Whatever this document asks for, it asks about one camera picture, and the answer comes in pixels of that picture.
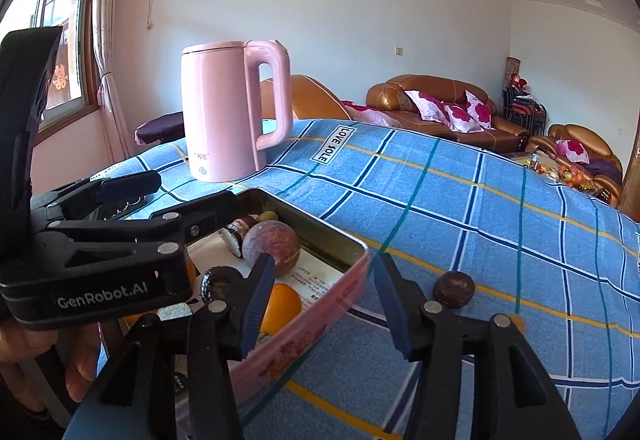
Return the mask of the person's left hand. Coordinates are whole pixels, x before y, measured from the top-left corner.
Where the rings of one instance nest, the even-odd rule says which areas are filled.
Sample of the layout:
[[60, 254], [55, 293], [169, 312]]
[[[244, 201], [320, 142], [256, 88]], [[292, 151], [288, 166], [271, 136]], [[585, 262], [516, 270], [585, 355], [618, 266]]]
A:
[[10, 317], [1, 322], [1, 377], [12, 396], [29, 412], [43, 412], [43, 384], [63, 374], [70, 400], [84, 400], [101, 351], [96, 323], [35, 332]]

